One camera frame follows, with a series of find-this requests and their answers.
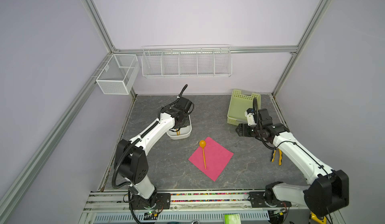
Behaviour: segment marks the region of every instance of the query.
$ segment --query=pliers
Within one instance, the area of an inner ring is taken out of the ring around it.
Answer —
[[[275,152],[278,150],[279,154],[280,154],[280,158],[278,159],[278,165],[282,165],[282,151],[280,149],[275,149],[273,150],[272,152],[272,162],[274,162],[274,158],[275,158]]]

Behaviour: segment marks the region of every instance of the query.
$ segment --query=pink napkin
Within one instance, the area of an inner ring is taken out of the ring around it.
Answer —
[[[198,147],[196,151],[190,156],[189,161],[193,163],[198,169],[205,173],[211,180],[216,181],[218,176],[222,173],[233,153],[229,152],[222,145],[219,145],[210,137],[206,138],[205,158],[206,168],[203,162],[202,148]]]

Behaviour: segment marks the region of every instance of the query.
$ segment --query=wire rack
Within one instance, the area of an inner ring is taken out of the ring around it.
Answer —
[[[146,78],[228,77],[232,73],[230,47],[144,50],[142,71]]]
[[[113,54],[96,82],[104,94],[129,95],[139,68],[136,55]]]

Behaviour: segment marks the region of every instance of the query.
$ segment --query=orange spoon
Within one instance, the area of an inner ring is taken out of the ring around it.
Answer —
[[[205,162],[205,169],[206,169],[206,158],[205,158],[205,146],[206,146],[206,141],[204,141],[204,140],[199,141],[199,146],[202,147],[202,151],[203,151],[203,161]]]

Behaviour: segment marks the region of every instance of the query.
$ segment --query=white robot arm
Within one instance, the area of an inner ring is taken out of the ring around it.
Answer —
[[[189,118],[189,109],[194,104],[182,97],[182,89],[177,100],[163,106],[158,118],[139,135],[129,141],[118,143],[115,155],[112,187],[129,186],[129,191],[138,195],[143,205],[153,207],[157,190],[147,176],[147,154],[166,131],[185,128]],[[271,149],[283,153],[301,170],[308,186],[289,185],[275,182],[266,185],[263,201],[275,206],[281,201],[307,206],[319,217],[324,217],[349,204],[349,178],[341,170],[334,171],[311,154],[293,134],[281,123],[273,125],[266,109],[258,110],[256,99],[254,107],[245,112],[248,124],[239,124],[236,131],[239,136],[255,137]],[[117,174],[127,181],[116,184]]]
[[[155,204],[157,190],[147,176],[148,155],[154,144],[168,130],[179,131],[189,125],[190,107],[194,109],[194,104],[182,97],[185,85],[174,102],[162,106],[159,110],[158,118],[154,120],[139,135],[129,141],[121,140],[115,153],[114,172],[112,176],[112,187],[117,189],[124,185],[129,186],[129,191],[138,195],[145,206],[152,207]],[[117,175],[121,174],[126,181],[116,184]]]
[[[267,109],[253,108],[245,112],[247,124],[239,124],[239,136],[255,137],[275,151],[280,149],[301,170],[308,186],[282,182],[266,186],[264,201],[274,206],[280,201],[307,206],[318,217],[324,217],[349,204],[349,178],[342,170],[335,171],[308,151],[283,124],[273,124]]]

